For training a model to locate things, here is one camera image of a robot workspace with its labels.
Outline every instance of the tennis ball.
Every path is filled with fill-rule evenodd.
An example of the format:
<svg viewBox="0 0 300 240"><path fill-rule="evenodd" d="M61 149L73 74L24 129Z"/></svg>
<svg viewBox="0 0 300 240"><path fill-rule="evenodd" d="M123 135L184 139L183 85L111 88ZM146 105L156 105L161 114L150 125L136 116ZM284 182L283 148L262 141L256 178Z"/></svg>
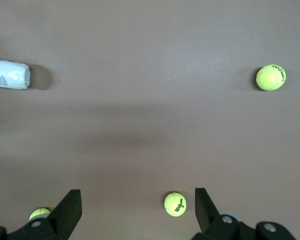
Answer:
<svg viewBox="0 0 300 240"><path fill-rule="evenodd" d="M186 211L187 202L184 196L178 192L168 194L164 200L164 208L173 217L179 217Z"/></svg>
<svg viewBox="0 0 300 240"><path fill-rule="evenodd" d="M39 208L35 210L29 217L29 221L37 218L46 218L50 214L50 211L46 208Z"/></svg>
<svg viewBox="0 0 300 240"><path fill-rule="evenodd" d="M273 91L280 88L286 81L285 70L275 64L261 68L256 74L256 83L266 91Z"/></svg>

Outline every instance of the partially hidden tennis ball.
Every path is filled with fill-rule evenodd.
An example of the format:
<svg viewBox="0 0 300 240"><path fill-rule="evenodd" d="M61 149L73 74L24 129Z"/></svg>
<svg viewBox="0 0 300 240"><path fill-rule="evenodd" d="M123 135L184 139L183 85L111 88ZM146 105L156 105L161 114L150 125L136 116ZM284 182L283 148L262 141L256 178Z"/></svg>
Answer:
<svg viewBox="0 0 300 240"><path fill-rule="evenodd" d="M29 217L29 221L35 218L46 218L50 214L50 210L46 208L39 208L35 210Z"/></svg>
<svg viewBox="0 0 300 240"><path fill-rule="evenodd" d="M271 64L261 68L256 74L256 83L266 91L280 88L286 81L286 72L279 65Z"/></svg>
<svg viewBox="0 0 300 240"><path fill-rule="evenodd" d="M164 208L171 216L179 217L186 211L187 202L182 194L173 192L165 197Z"/></svg>

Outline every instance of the metal screw head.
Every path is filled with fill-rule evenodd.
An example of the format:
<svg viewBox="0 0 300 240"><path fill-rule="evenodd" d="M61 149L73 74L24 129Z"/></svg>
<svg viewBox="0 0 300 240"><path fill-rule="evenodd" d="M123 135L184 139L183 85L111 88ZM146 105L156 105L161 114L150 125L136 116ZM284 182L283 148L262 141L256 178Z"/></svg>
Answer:
<svg viewBox="0 0 300 240"><path fill-rule="evenodd" d="M265 228L266 230L268 230L268 231L271 232L271 233L274 233L275 231L277 231L276 227L273 226L271 223L266 223L266 224L263 225L263 226L264 226L264 228Z"/></svg>
<svg viewBox="0 0 300 240"><path fill-rule="evenodd" d="M224 222L224 223L226 223L226 224L232 224L232 218L231 217L229 217L229 216L224 216L223 218L222 218L222 221Z"/></svg>
<svg viewBox="0 0 300 240"><path fill-rule="evenodd" d="M40 225L41 225L40 221L35 221L34 223L31 224L31 227L36 228L36 227L39 227Z"/></svg>

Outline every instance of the white bottle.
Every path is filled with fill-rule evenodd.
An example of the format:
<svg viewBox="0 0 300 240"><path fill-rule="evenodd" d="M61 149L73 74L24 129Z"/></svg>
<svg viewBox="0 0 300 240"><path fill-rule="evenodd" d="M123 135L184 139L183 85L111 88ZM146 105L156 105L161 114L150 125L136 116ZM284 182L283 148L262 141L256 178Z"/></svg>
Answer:
<svg viewBox="0 0 300 240"><path fill-rule="evenodd" d="M30 85L30 69L19 62L0 60L0 87L27 89Z"/></svg>

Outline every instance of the screw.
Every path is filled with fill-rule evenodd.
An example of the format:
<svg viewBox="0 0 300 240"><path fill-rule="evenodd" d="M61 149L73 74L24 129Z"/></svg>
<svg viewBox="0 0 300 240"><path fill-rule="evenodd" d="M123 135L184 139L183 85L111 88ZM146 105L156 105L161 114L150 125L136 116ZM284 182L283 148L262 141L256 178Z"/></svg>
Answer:
<svg viewBox="0 0 300 240"><path fill-rule="evenodd" d="M222 218L222 221L223 221L224 223L226 223L226 224L232 224L232 218L229 217L229 216L224 216L224 217Z"/></svg>
<svg viewBox="0 0 300 240"><path fill-rule="evenodd" d="M41 225L40 221L35 221L34 223L31 224L31 227L36 228L36 227L39 227L40 225Z"/></svg>
<svg viewBox="0 0 300 240"><path fill-rule="evenodd" d="M274 233L277 231L276 227L273 226L271 223L266 223L264 228L267 229L269 232Z"/></svg>

